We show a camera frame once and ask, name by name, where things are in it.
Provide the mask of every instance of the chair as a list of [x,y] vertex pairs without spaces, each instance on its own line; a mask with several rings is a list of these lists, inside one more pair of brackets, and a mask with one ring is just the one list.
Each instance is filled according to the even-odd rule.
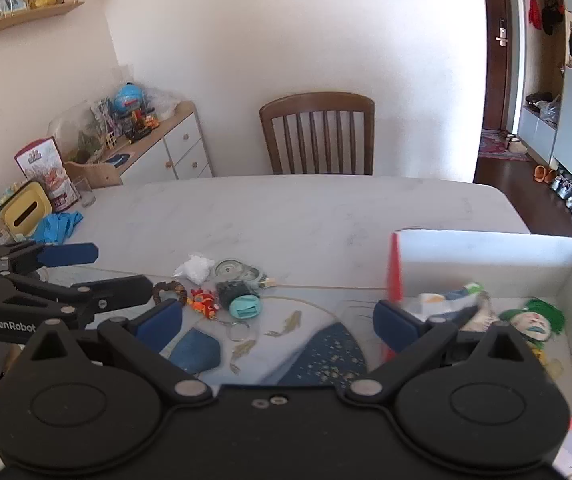
[[[259,111],[263,134],[266,138],[268,154],[271,158],[272,171],[274,174],[283,174],[281,157],[277,146],[274,120],[281,118],[283,121],[284,141],[290,174],[295,174],[295,159],[293,154],[293,142],[290,133],[288,116],[296,116],[297,125],[297,145],[299,147],[299,157],[301,159],[302,173],[307,173],[307,162],[309,156],[306,153],[306,144],[312,151],[312,162],[315,173],[320,173],[319,143],[317,138],[318,120],[315,119],[315,112],[322,112],[323,124],[323,148],[325,151],[325,172],[333,173],[333,151],[336,152],[337,167],[339,174],[357,174],[357,140],[355,136],[355,112],[364,114],[364,138],[363,151],[364,174],[372,175],[373,146],[375,137],[375,103],[372,99],[362,95],[348,92],[313,92],[308,94],[298,94],[277,99],[268,103]],[[335,112],[335,117],[331,115],[330,120],[335,121],[335,139],[331,141],[331,131],[329,127],[328,112]],[[344,139],[341,121],[341,112],[349,113],[349,164],[344,168]],[[304,139],[304,127],[302,114],[308,114],[309,141]],[[332,150],[331,145],[335,144],[336,149]]]

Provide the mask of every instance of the doll face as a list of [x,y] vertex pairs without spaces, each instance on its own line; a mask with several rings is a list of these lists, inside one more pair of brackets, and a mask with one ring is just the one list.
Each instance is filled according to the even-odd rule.
[[535,341],[547,341],[550,337],[550,323],[541,314],[523,312],[511,319],[511,324],[522,334]]

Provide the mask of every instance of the brown wooden door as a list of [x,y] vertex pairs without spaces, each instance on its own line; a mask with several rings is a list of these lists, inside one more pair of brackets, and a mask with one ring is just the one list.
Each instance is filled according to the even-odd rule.
[[[508,0],[486,0],[488,34],[488,67],[486,69],[486,102],[484,104],[485,130],[501,130],[505,124],[505,111],[509,89],[509,30]],[[507,41],[496,38],[505,35]]]

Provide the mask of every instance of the orange shoe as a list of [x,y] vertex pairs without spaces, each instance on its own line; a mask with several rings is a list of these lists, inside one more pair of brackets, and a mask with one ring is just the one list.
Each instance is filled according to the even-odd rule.
[[538,166],[535,168],[535,182],[544,182],[546,178],[546,168]]
[[556,176],[557,176],[557,171],[548,170],[548,173],[544,177],[544,182],[546,182],[546,184],[552,184]]

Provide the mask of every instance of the red cloth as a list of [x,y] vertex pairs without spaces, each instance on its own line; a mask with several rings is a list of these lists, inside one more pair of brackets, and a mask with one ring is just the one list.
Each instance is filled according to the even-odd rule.
[[541,12],[537,0],[530,0],[530,10],[528,11],[528,23],[537,30],[541,30]]

